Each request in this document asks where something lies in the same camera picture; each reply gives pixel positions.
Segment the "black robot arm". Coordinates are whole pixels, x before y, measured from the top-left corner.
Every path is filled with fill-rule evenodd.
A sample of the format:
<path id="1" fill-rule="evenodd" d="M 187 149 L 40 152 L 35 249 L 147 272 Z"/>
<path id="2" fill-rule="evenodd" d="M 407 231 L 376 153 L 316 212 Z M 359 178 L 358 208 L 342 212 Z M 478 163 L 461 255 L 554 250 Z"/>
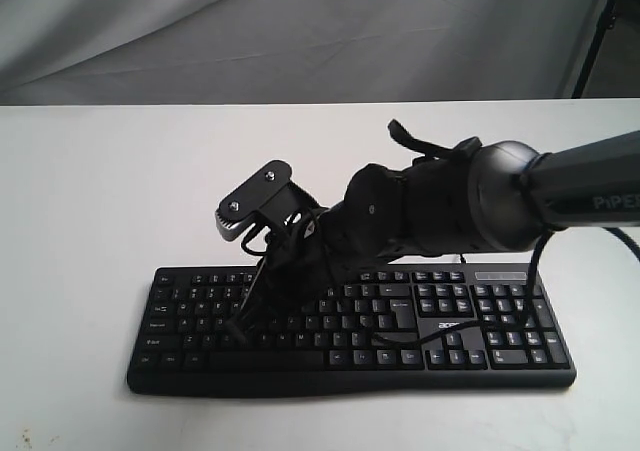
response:
<path id="1" fill-rule="evenodd" d="M 391 138 L 415 153 L 392 170 L 370 163 L 343 198 L 320 205 L 267 162 L 216 210 L 228 241 L 263 235 L 258 267 L 226 321 L 238 341 L 268 320 L 299 310 L 358 271 L 405 256 L 530 252 L 539 258 L 557 232 L 599 227 L 623 236 L 639 223 L 639 135 L 630 132 L 556 153 L 518 141 L 476 137 L 444 148 L 411 136 L 397 121 Z"/>

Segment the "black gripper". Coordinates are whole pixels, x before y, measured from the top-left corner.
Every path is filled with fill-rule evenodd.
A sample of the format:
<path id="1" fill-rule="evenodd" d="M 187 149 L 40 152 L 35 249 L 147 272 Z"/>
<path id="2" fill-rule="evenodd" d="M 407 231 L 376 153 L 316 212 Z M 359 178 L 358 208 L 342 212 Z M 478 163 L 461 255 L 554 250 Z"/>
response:
<path id="1" fill-rule="evenodd" d="M 256 272 L 239 308 L 225 321 L 226 332 L 238 344 L 248 344 L 265 306 L 269 317 L 297 312 L 356 273 L 379 267 L 378 256 L 357 252 L 354 230 L 342 205 L 306 213 L 289 242 L 268 251 L 264 275 Z"/>

